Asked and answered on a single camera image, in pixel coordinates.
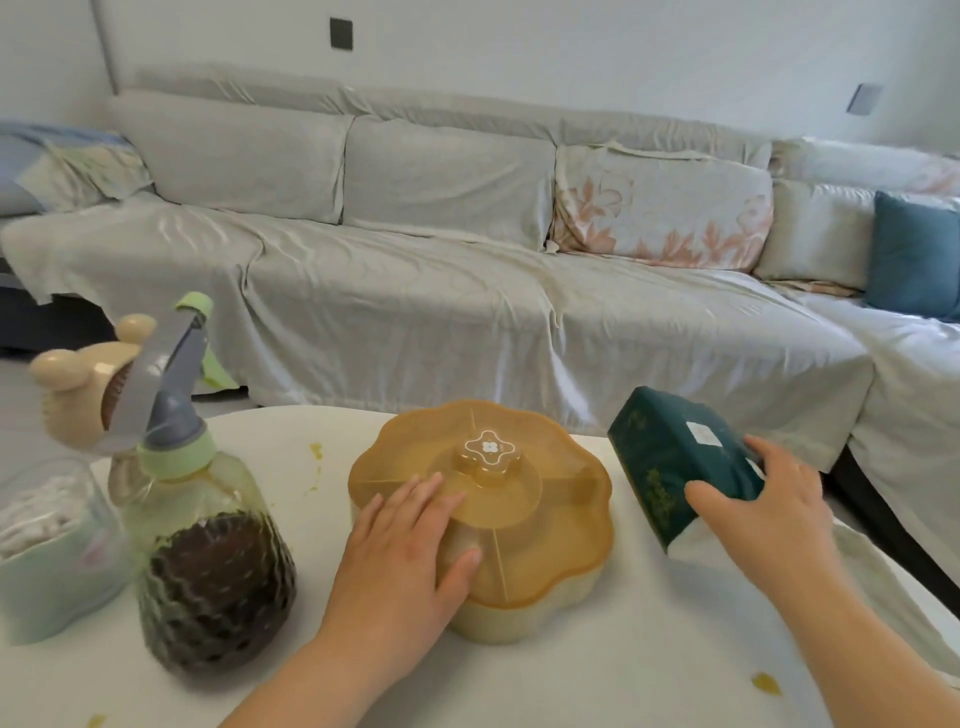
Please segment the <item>food stain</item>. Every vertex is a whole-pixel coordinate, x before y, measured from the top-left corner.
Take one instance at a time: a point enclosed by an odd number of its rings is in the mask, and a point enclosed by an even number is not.
[[[317,474],[313,479],[313,487],[310,489],[311,493],[315,493],[320,490],[320,474],[324,471],[320,465],[320,461],[324,459],[324,446],[320,443],[310,443],[310,451],[317,461]]]
[[[766,672],[758,672],[754,675],[754,679],[751,682],[753,682],[754,687],[761,692],[766,692],[768,695],[783,696],[783,692],[780,690],[780,683]]]

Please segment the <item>teal throw pillow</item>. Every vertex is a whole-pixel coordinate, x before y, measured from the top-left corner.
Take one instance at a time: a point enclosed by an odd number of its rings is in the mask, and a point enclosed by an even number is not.
[[[960,319],[960,214],[877,192],[864,301],[897,313]]]

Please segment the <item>floor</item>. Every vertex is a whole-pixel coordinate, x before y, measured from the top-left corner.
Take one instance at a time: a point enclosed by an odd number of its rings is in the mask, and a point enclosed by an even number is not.
[[[0,353],[0,481],[41,460],[77,454],[43,431],[42,392],[27,371],[32,357]],[[204,418],[256,407],[245,391],[196,397],[194,404]]]

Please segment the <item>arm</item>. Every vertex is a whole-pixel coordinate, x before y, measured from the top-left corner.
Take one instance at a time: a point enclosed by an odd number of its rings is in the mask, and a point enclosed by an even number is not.
[[[707,483],[690,505],[782,615],[839,728],[960,725],[960,696],[859,598],[832,537],[820,476],[758,438],[767,483],[751,503]]]
[[[375,497],[347,541],[320,632],[221,728],[352,728],[409,674],[464,603],[480,565],[463,554],[437,585],[437,550],[463,494],[434,499],[439,474]]]

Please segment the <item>blue blanket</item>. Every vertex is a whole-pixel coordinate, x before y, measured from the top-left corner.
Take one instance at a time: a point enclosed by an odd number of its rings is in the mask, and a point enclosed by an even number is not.
[[[0,216],[69,212],[151,184],[143,159],[118,134],[0,121]]]

